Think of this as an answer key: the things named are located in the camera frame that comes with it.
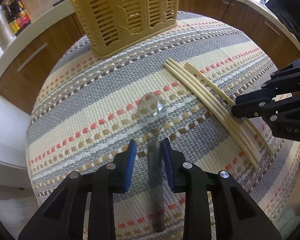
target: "cabinet handle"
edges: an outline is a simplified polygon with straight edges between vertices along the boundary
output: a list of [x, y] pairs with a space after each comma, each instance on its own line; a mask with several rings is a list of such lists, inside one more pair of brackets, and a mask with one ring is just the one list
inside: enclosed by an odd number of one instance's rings
[[276, 34], [280, 36], [280, 33], [278, 33], [269, 23], [264, 22], [266, 25], [268, 25]]
[[39, 52], [40, 52], [41, 50], [43, 50], [45, 47], [47, 47], [48, 45], [49, 45], [48, 43], [45, 43], [45, 44], [43, 44], [39, 49], [37, 49], [34, 53], [32, 53], [31, 56], [30, 56], [29, 58], [27, 58], [27, 59], [24, 61], [24, 63], [22, 63], [22, 65], [17, 69], [17, 71], [20, 72], [20, 70], [23, 69], [24, 66], [27, 65], [31, 59], [33, 59], [36, 55], [38, 55]]
[[[229, 2], [226, 2], [226, 1], [222, 1], [222, 3], [229, 4]], [[233, 3], [231, 3], [230, 5], [233, 5]]]

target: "clear plastic spoon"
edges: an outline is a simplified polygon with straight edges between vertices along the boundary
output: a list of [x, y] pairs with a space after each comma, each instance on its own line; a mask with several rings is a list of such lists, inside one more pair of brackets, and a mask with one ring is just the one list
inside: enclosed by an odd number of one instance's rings
[[160, 155], [158, 137], [166, 122], [167, 115], [167, 108], [159, 95], [147, 93], [141, 98], [138, 107], [138, 117], [141, 121], [145, 121], [146, 130], [152, 134], [148, 139], [148, 166], [152, 225], [155, 232], [164, 230], [162, 156]]

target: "black cable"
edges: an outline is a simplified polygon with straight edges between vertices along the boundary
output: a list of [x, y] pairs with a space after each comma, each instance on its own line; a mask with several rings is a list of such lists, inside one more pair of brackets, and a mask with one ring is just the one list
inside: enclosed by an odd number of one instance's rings
[[225, 15], [226, 15], [226, 13], [227, 13], [227, 11], [228, 11], [228, 9], [229, 9], [229, 7], [230, 7], [230, 5], [231, 5], [232, 1], [233, 1], [233, 0], [230, 0], [230, 3], [228, 4], [228, 7], [227, 7], [227, 9], [226, 9], [225, 13], [223, 14], [223, 17], [221, 18], [221, 20], [220, 20], [220, 21], [222, 21], [222, 20], [223, 20], [223, 18], [225, 17]]

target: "round table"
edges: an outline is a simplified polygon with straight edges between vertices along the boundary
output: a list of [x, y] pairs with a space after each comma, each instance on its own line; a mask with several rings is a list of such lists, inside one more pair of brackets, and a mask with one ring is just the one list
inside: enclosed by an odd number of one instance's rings
[[[181, 239], [185, 195], [172, 193], [166, 177], [166, 229], [152, 229], [147, 132], [138, 125], [137, 109], [144, 94], [155, 92], [169, 112], [159, 138], [169, 137], [173, 149], [205, 171], [229, 171], [268, 217], [276, 218], [296, 178], [300, 143], [274, 138], [262, 118], [254, 118], [274, 152], [251, 135], [262, 155], [254, 170], [218, 119], [163, 63], [168, 57], [191, 63], [232, 99], [259, 89], [277, 68], [249, 37], [229, 25], [185, 12], [178, 13], [177, 23], [105, 60], [93, 56], [84, 36], [60, 59], [37, 98], [27, 132], [28, 169], [39, 204], [69, 172], [93, 172], [135, 139], [131, 187], [125, 195], [114, 195], [117, 239]], [[210, 210], [214, 227], [212, 206]]]

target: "bottle label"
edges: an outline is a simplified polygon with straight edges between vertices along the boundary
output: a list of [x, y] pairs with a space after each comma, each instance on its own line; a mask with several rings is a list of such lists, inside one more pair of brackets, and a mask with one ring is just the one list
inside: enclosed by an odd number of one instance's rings
[[19, 13], [19, 17], [22, 20], [22, 25], [26, 24], [28, 21], [30, 21], [30, 17], [28, 14], [28, 11], [26, 9], [24, 9], [23, 11], [21, 11]]
[[17, 24], [16, 20], [13, 20], [12, 22], [9, 23], [9, 26], [13, 32], [13, 34], [16, 34], [18, 32], [18, 30], [20, 30], [20, 27]]
[[15, 19], [17, 25], [19, 26], [19, 28], [21, 28], [23, 26], [23, 22], [22, 22], [22, 19], [21, 18], [17, 18]]

